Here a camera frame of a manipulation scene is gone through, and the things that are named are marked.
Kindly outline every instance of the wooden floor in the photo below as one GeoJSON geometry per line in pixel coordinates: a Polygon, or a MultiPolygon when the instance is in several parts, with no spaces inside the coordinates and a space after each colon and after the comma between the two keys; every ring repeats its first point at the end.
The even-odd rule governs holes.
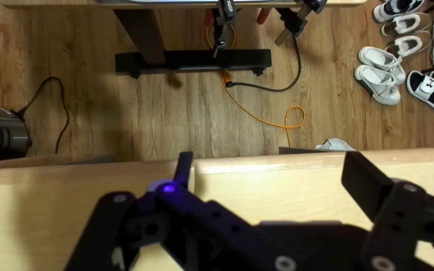
{"type": "MultiPolygon", "coordinates": [[[[308,122],[292,131],[292,145],[313,148],[328,137],[346,139],[358,149],[434,148],[434,112],[402,89],[403,103],[385,107],[353,80],[358,52],[383,47],[371,19],[377,0],[359,8],[329,8],[313,17],[299,44],[304,76],[287,94],[236,88],[249,110],[284,122],[292,106],[308,112],[308,122]]],[[[166,47],[206,49],[203,11],[160,14],[166,47]]],[[[285,86],[298,71],[293,47],[273,46],[282,31],[275,14],[266,26],[255,9],[237,25],[239,49],[272,49],[273,68],[257,79],[234,73],[234,80],[285,86]]],[[[218,74],[178,74],[181,89],[165,76],[133,80],[115,76],[114,55],[135,50],[111,11],[11,11],[0,6],[0,106],[23,107],[38,85],[58,76],[67,86],[71,127],[62,142],[70,157],[114,154],[121,160],[175,160],[180,151],[198,157],[278,154],[287,146],[282,130],[246,116],[222,89],[218,74]]],[[[429,56],[408,61],[406,70],[429,68],[429,56]]],[[[32,154],[53,151],[64,125],[58,92],[46,92],[28,113],[35,140],[32,154]]]]}

